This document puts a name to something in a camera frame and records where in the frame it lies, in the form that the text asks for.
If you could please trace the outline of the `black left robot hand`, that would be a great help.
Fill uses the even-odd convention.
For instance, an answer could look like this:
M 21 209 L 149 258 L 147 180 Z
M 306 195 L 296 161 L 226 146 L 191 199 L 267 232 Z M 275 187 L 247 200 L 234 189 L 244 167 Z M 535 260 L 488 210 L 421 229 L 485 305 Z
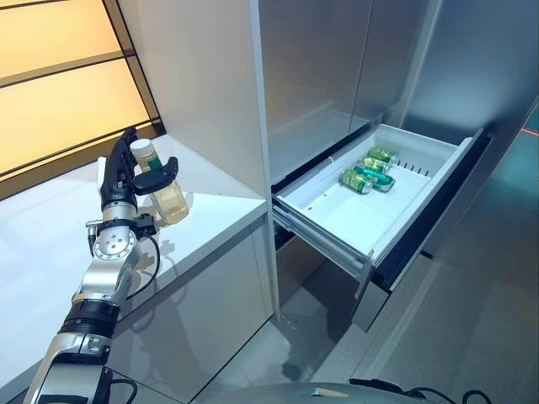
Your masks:
M 136 129 L 127 129 L 106 158 L 104 179 L 99 188 L 102 209 L 115 202 L 126 202 L 137 207 L 137 195 L 153 194 L 169 186 L 177 177 L 177 157 L 170 157 L 168 162 L 157 170 L 135 175 L 137 162 L 130 145 L 136 140 Z

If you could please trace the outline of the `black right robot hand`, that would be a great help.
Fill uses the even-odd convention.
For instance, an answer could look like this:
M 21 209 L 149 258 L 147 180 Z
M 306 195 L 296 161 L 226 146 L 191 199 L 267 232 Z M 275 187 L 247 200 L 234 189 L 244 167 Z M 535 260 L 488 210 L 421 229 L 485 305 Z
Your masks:
M 361 385 L 364 387 L 370 387 L 374 389 L 378 389 L 381 391 L 389 391 L 391 393 L 399 394 L 406 396 L 407 393 L 398 385 L 395 385 L 391 382 L 384 381 L 384 380 L 378 380 L 378 379 L 357 379 L 357 378 L 350 378 L 349 383 L 351 385 Z

